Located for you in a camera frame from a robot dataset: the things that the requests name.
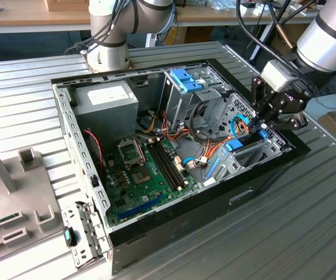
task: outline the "blue latch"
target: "blue latch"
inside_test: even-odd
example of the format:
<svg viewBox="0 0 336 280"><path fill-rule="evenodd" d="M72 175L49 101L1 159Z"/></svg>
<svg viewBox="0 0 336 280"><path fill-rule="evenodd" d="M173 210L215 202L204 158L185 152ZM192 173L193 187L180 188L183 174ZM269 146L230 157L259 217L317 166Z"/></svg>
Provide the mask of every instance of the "blue latch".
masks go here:
<svg viewBox="0 0 336 280"><path fill-rule="evenodd" d="M185 69L173 69L170 71L174 80L182 86L184 92L195 92L197 90L203 89L203 86L196 83L193 76L190 75Z"/></svg>
<svg viewBox="0 0 336 280"><path fill-rule="evenodd" d="M228 149L229 152L242 148L243 144L238 140L238 139L234 139L234 140L230 140L227 141L227 143L225 144L225 147Z"/></svg>
<svg viewBox="0 0 336 280"><path fill-rule="evenodd" d="M265 130L260 130L259 135L262 137L263 140L266 140L268 138L268 134Z"/></svg>

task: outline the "chip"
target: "chip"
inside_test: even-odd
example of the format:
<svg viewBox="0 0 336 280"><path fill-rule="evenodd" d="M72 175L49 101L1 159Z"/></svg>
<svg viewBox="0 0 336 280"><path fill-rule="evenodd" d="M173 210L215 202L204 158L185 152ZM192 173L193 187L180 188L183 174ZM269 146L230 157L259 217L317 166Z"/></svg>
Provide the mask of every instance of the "chip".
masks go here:
<svg viewBox="0 0 336 280"><path fill-rule="evenodd" d="M131 169L130 174L136 185L139 185L139 184L142 184L143 182L147 182L151 180L149 170L147 170L146 166L137 166Z"/></svg>
<svg viewBox="0 0 336 280"><path fill-rule="evenodd" d="M127 203L125 202L125 199L123 199L123 198L115 201L116 207L120 207L120 206L123 206L125 204L127 204Z"/></svg>

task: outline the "ram slot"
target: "ram slot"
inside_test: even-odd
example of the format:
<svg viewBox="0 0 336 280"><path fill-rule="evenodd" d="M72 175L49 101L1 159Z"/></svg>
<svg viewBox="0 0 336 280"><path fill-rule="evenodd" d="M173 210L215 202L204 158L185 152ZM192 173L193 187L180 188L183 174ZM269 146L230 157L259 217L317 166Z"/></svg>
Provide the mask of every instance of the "ram slot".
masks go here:
<svg viewBox="0 0 336 280"><path fill-rule="evenodd" d="M158 168L163 173L164 178L168 181L170 189L176 191L178 187L184 187L183 179L178 174L178 171L175 169L160 144L148 146L148 149L154 157Z"/></svg>

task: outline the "black cable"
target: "black cable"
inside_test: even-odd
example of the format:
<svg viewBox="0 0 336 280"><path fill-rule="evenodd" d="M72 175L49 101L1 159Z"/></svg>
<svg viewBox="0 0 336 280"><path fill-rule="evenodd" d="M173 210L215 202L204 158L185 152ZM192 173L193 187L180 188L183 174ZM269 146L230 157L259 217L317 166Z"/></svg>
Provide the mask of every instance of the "black cable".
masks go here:
<svg viewBox="0 0 336 280"><path fill-rule="evenodd" d="M257 30L257 32L256 32L256 34L255 34L256 37L258 36L259 31L260 31L260 28L261 28L261 27L259 26L259 24L260 24L260 20L261 20L261 17L263 16L264 11L265 11L265 4L262 6L261 14L260 14L259 19L257 20L257 23L256 23L256 27L255 27L255 29ZM242 57L246 54L247 49L252 45L253 42L254 42L254 41L251 40L250 43L247 45L247 47L244 49L244 51L243 51L243 53L242 53Z"/></svg>
<svg viewBox="0 0 336 280"><path fill-rule="evenodd" d="M72 47L67 48L64 54L67 54L69 51L73 50L74 48L76 50L79 48L83 48L83 47L89 48L94 43L97 43L98 41L104 40L105 38L107 38L109 35L108 33L111 30L111 27L116 24L120 16L120 13L124 7L124 4L125 4L125 0L116 0L115 5L113 7L111 19L96 34L94 34L93 36L91 36L90 38L86 40L75 43ZM97 44L95 47L91 49L91 51L94 50L98 46L99 45Z"/></svg>
<svg viewBox="0 0 336 280"><path fill-rule="evenodd" d="M299 9L297 9L296 11L294 11L293 13L291 13L288 17L286 17L285 19L283 19L279 25L284 25L286 22L288 22L289 20L291 20L294 16L296 16L298 13L300 13L302 10L308 8L310 5L312 5L316 0L310 0L307 4L301 6Z"/></svg>
<svg viewBox="0 0 336 280"><path fill-rule="evenodd" d="M291 2L291 0L286 0L286 1L283 3L282 8L279 10L279 13L278 13L278 15L277 15L277 19L278 19L278 21L281 20L282 16L283 16L284 13L286 12L286 9L287 9L287 7L289 6L290 2Z"/></svg>
<svg viewBox="0 0 336 280"><path fill-rule="evenodd" d="M271 0L266 0L266 3L268 5L268 7L269 7L269 11L271 12L271 16L272 16L272 19L274 21L274 24L278 25L279 24L278 23L278 19L277 19L277 16L275 15L275 12L274 12Z"/></svg>
<svg viewBox="0 0 336 280"><path fill-rule="evenodd" d="M175 44L175 42L176 42L176 39L177 39L177 32L179 32L178 30L179 30L179 21L177 20L177 8L176 8L176 6L174 7L175 8L175 11L174 11L174 19L175 19L175 21L176 21L176 24L177 24L177 28L176 28L176 34L174 35L174 40L173 40L173 43L172 43L172 45L174 45Z"/></svg>
<svg viewBox="0 0 336 280"><path fill-rule="evenodd" d="M300 80L307 86L308 89L312 92L314 96L318 95L319 90L315 86L315 84L306 78L304 74L299 72L298 69L296 69L293 65L291 65L288 61L286 61L284 58L280 57L274 50L269 48L267 45L265 45L262 41L260 41L258 38L256 38L253 34L251 34L244 24L244 21L242 19L241 13L240 13L240 0L236 0L236 15L239 22L240 27L243 29L243 31L246 33L246 35L249 36L256 44L258 44L263 50L265 50L267 53L272 55L276 60L279 61L287 70L289 70L292 74L300 78Z"/></svg>
<svg viewBox="0 0 336 280"><path fill-rule="evenodd" d="M318 97L318 96L316 96L316 101L317 101L318 104L324 106L324 107L327 108L327 109L336 110L336 108L328 107L328 106L324 105L323 103L321 103L321 102L319 101L319 97Z"/></svg>

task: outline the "motherboard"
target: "motherboard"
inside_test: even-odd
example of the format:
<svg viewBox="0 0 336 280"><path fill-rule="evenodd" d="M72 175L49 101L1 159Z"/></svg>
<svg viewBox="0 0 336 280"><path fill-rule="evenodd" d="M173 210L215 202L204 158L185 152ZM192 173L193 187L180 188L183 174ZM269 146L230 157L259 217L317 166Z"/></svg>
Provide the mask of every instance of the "motherboard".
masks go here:
<svg viewBox="0 0 336 280"><path fill-rule="evenodd" d="M106 155L107 171L103 176L106 193L111 202L107 219L111 226L151 211L170 201L195 192L199 186L182 167L168 139L138 143L140 150L115 149ZM142 154L144 163L132 166L127 160Z"/></svg>

